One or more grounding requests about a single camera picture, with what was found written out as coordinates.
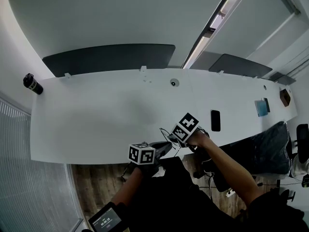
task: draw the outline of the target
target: black and white marker cube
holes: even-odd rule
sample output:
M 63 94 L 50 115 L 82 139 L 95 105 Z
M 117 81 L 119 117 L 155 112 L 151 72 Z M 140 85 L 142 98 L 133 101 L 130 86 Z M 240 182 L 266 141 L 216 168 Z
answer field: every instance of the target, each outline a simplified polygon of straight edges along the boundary
M 191 114 L 187 113 L 180 121 L 175 125 L 172 130 L 172 134 L 177 137 L 177 139 L 185 143 L 185 141 L 191 136 L 191 134 L 198 127 L 199 121 L 194 118 Z
M 137 165 L 153 164 L 155 148 L 143 144 L 129 145 L 128 159 Z

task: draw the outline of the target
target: black thermos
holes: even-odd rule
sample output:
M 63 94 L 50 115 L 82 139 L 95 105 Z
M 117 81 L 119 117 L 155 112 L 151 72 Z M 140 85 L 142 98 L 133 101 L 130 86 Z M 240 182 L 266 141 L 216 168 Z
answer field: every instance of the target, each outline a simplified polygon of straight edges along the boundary
M 43 92 L 43 87 L 37 82 L 37 80 L 34 79 L 33 75 L 30 73 L 24 77 L 24 86 L 32 90 L 34 93 L 37 93 L 38 95 L 42 94 Z

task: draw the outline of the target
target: chair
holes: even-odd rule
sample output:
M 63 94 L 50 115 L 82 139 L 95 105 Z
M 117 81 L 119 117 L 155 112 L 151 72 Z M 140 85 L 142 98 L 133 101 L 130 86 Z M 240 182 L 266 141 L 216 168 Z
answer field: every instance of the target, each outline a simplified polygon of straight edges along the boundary
M 221 149 L 253 175 L 271 174 L 273 178 L 279 179 L 288 176 L 291 169 L 292 141 L 283 121 L 260 134 L 224 145 Z M 202 170 L 194 173 L 195 178 L 212 172 L 219 192 L 230 188 L 212 160 L 207 161 L 205 156 L 201 161 Z
M 285 201 L 285 203 L 287 204 L 288 203 L 288 200 L 291 200 L 291 202 L 294 201 L 294 198 L 295 198 L 295 194 L 296 192 L 293 193 L 293 195 L 290 197 L 290 190 L 287 189 L 287 190 L 284 190 L 282 192 L 282 194 L 280 195 L 280 197 L 282 197 L 282 199 Z
M 296 128 L 298 157 L 300 163 L 305 163 L 309 159 L 309 130 L 308 124 L 300 124 Z

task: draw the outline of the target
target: long white desk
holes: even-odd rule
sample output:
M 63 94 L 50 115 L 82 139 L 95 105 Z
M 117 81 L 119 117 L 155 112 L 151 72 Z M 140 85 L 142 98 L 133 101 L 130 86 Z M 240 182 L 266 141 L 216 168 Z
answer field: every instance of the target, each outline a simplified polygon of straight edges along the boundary
M 180 85 L 173 87 L 176 78 Z M 125 70 L 41 80 L 31 116 L 31 159 L 72 164 L 128 162 L 128 145 L 165 140 L 186 113 L 219 146 L 256 135 L 297 116 L 289 87 L 201 70 Z M 288 107 L 280 89 L 291 96 Z M 267 98 L 270 113 L 258 117 L 255 100 Z M 221 131 L 211 131 L 211 110 L 221 113 Z M 190 154 L 183 148 L 177 155 Z M 167 157 L 173 157 L 171 150 Z

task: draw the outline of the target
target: smartwatch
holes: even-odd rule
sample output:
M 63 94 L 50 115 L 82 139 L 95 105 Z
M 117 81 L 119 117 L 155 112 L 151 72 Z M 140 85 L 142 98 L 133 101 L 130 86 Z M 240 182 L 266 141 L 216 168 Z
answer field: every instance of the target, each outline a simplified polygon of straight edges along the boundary
M 109 202 L 88 221 L 95 232 L 122 232 L 128 228 L 125 211 L 124 204 Z

